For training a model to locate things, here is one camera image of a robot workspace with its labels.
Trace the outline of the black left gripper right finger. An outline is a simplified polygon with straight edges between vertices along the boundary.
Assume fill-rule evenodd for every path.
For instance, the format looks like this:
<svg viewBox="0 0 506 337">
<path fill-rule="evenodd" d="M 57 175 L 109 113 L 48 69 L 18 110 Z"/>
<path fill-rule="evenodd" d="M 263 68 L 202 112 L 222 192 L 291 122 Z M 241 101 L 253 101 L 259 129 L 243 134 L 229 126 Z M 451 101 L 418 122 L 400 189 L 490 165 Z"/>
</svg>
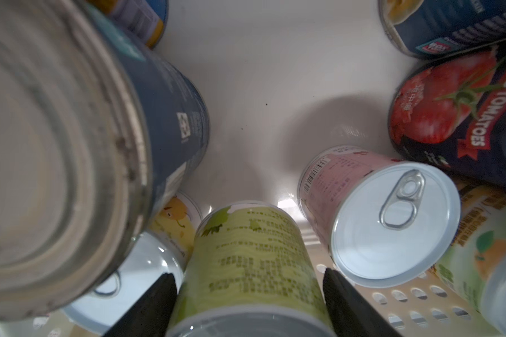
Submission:
<svg viewBox="0 0 506 337">
<path fill-rule="evenodd" d="M 323 293 L 337 336 L 401 337 L 340 272 L 326 269 Z"/>
</svg>

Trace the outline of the yellow label small can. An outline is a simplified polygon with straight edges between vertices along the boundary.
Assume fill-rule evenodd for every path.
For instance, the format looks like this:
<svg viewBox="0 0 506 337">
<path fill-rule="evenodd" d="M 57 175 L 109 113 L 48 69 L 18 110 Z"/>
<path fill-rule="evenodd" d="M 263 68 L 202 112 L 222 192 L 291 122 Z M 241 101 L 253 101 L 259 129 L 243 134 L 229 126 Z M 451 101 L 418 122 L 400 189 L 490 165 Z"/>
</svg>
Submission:
<svg viewBox="0 0 506 337">
<path fill-rule="evenodd" d="M 104 335 L 165 273 L 177 288 L 193 252 L 202 213 L 195 202 L 177 192 L 136 241 L 125 262 L 105 282 L 63 308 L 80 327 Z"/>
</svg>

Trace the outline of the green label small can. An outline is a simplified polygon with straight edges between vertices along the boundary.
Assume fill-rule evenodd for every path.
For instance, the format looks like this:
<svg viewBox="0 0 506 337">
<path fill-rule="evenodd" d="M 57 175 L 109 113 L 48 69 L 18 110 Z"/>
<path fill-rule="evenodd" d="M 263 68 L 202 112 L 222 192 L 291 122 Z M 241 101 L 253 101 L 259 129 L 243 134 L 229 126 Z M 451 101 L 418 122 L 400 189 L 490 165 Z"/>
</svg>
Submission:
<svg viewBox="0 0 506 337">
<path fill-rule="evenodd" d="M 260 201 L 200 224 L 168 336 L 334 336 L 316 272 L 292 217 Z"/>
</svg>

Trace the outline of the dark navy tall can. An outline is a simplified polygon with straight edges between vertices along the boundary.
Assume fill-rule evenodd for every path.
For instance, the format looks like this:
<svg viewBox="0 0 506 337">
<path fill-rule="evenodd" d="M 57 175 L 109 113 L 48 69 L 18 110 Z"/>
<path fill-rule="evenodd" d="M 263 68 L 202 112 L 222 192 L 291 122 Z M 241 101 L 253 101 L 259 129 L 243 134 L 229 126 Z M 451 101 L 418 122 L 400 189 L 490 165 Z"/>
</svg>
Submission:
<svg viewBox="0 0 506 337">
<path fill-rule="evenodd" d="M 506 188 L 506 41 L 416 68 L 387 125 L 406 159 Z"/>
</svg>

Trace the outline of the pink label small can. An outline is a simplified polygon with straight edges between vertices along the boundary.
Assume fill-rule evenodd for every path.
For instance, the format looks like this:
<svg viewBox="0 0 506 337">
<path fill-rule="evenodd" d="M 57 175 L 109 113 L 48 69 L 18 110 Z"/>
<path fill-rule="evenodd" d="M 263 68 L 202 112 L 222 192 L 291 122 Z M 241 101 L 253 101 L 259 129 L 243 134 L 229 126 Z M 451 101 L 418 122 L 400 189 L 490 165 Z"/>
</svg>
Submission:
<svg viewBox="0 0 506 337">
<path fill-rule="evenodd" d="M 458 190 L 443 171 L 350 145 L 312 159 L 297 198 L 342 274 L 377 289 L 404 284 L 432 267 L 461 216 Z"/>
</svg>

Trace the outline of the white perforated plastic basket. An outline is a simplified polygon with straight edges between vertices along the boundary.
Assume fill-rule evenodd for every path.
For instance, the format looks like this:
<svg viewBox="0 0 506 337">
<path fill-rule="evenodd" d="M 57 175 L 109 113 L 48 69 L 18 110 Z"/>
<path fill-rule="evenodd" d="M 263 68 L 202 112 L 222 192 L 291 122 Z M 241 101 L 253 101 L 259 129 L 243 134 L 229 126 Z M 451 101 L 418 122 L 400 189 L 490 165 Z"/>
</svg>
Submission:
<svg viewBox="0 0 506 337">
<path fill-rule="evenodd" d="M 0 216 L 26 213 L 66 186 L 75 146 L 111 114 L 108 77 L 82 32 L 80 1 L 0 1 Z M 382 33 L 374 1 L 172 1 L 154 51 L 207 104 L 207 154 L 185 191 L 202 211 L 260 199 L 294 216 L 316 265 L 329 262 L 295 205 L 299 174 L 321 149 L 351 141 L 392 150 L 395 86 L 414 61 Z"/>
</svg>

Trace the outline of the blue label soup can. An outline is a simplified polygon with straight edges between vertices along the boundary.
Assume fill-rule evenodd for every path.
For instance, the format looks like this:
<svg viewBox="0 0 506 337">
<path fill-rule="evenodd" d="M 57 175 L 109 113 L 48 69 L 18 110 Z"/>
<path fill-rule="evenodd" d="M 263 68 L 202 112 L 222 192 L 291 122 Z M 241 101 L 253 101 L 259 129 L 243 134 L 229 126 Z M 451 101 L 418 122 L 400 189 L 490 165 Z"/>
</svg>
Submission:
<svg viewBox="0 0 506 337">
<path fill-rule="evenodd" d="M 407 56 L 440 58 L 506 39 L 506 0 L 378 1 L 386 35 Z"/>
</svg>

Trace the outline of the orange green lidded can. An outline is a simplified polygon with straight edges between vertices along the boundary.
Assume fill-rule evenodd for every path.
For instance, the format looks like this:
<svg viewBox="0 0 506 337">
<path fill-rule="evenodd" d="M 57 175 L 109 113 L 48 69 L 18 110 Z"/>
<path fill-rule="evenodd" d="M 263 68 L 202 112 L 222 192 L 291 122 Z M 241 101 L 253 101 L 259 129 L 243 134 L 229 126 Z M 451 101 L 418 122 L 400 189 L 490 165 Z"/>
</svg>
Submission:
<svg viewBox="0 0 506 337">
<path fill-rule="evenodd" d="M 461 218 L 453 241 L 430 270 L 506 336 L 506 189 L 451 178 Z"/>
</svg>

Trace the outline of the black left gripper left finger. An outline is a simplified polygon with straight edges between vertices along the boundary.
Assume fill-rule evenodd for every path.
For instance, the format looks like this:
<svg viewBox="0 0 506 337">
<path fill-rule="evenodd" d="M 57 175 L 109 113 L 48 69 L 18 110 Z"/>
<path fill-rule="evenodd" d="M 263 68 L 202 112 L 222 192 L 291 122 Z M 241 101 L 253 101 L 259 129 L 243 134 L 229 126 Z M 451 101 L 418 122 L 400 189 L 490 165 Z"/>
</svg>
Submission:
<svg viewBox="0 0 506 337">
<path fill-rule="evenodd" d="M 162 274 L 103 336 L 165 336 L 177 293 L 174 275 Z"/>
</svg>

